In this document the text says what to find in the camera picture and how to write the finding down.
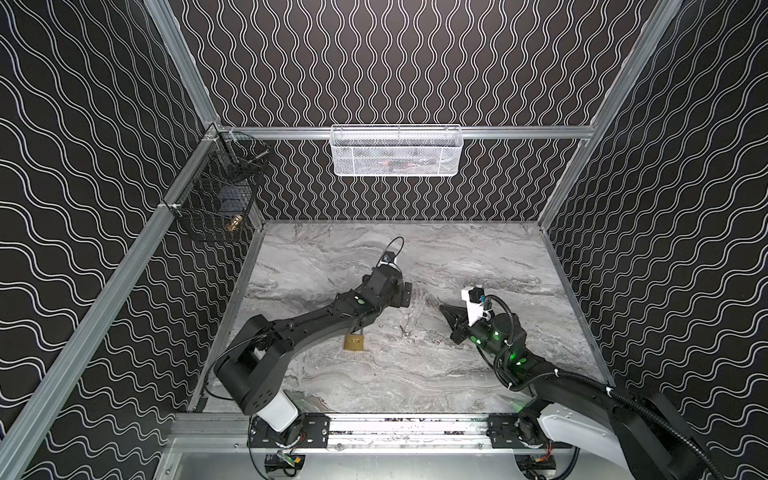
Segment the wavy line pattern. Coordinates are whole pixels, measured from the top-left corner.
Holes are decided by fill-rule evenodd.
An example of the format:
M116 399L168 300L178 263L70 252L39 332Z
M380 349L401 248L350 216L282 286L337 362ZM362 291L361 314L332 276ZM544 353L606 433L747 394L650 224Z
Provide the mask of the wavy line pattern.
M152 478L248 243L195 243L175 225L168 231L23 478Z
M225 124L583 125L655 0L171 3Z
M768 2L690 0L550 236L603 357L768 478Z
M454 177L338 177L328 142L279 141L257 203L273 220L536 221L577 144L468 141Z
M202 136L139 0L0 0L0 439Z

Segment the marble table surface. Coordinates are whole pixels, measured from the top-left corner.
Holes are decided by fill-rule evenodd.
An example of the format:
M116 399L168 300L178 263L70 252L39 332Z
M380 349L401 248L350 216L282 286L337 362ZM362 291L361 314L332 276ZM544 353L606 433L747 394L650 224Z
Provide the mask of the marble table surface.
M355 288L394 237L398 265L413 283L411 306L388 308L365 328L365 350L334 338L298 355L283 389L306 411L516 412L526 393L509 392L469 341L455 345L438 311L464 305L461 289L482 285L520 316L528 348L603 380L534 224L270 223L230 334L258 313L283 319ZM215 392L223 387L211 382ZM239 412L209 399L205 412Z

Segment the black wallpaper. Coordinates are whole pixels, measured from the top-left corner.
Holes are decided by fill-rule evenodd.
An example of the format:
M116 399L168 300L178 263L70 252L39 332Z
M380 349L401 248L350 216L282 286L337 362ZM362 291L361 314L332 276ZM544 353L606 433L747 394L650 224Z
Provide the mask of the black wallpaper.
M253 230L193 242L175 223L147 265L25 478L152 478L185 411Z
M550 236L619 384L768 478L768 2L684 3Z
M0 0L0 439L203 126L140 0Z
M655 0L171 0L222 122L583 125Z
M257 203L278 220L536 221L577 144L466 141L453 177L338 177L327 141L281 141Z

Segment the gray marble surface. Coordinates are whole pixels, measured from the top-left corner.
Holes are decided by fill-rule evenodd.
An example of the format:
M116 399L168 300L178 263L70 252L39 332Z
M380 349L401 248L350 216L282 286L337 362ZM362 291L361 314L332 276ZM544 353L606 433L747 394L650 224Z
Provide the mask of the gray marble surface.
M327 412L514 412L528 400L501 387L470 342L455 345L438 311L463 305L461 288L483 285L506 301L528 348L566 369L603 379L565 297L538 228L518 223L271 223L232 338L258 313L290 318L355 288L384 246L413 282L408 309L388 308L365 328L365 351L328 340L297 356L283 388L301 407ZM218 381L215 392L222 392ZM238 412L210 399L206 412Z

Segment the black wire basket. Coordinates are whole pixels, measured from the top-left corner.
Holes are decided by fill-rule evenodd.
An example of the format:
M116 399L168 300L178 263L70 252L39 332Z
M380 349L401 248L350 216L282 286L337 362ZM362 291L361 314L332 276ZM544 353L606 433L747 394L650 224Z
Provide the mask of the black wire basket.
M256 196L254 179L268 155L269 149L251 158L221 148L211 151L180 205L172 209L184 232L200 242L248 241L253 232L249 213Z

